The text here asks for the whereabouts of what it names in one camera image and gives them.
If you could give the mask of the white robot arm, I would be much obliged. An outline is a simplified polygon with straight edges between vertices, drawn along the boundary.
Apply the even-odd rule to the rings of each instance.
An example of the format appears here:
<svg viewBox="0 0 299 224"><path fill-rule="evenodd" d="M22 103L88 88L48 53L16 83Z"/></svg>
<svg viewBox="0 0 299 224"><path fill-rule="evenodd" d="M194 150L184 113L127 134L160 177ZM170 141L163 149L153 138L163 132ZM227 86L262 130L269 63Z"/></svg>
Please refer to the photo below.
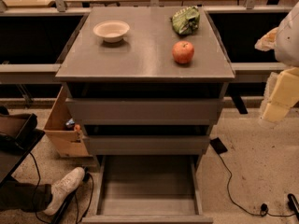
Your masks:
<svg viewBox="0 0 299 224"><path fill-rule="evenodd" d="M254 48L272 49L278 62L288 66L267 79L259 123L274 127L299 102L299 2L280 25L260 38Z"/></svg>

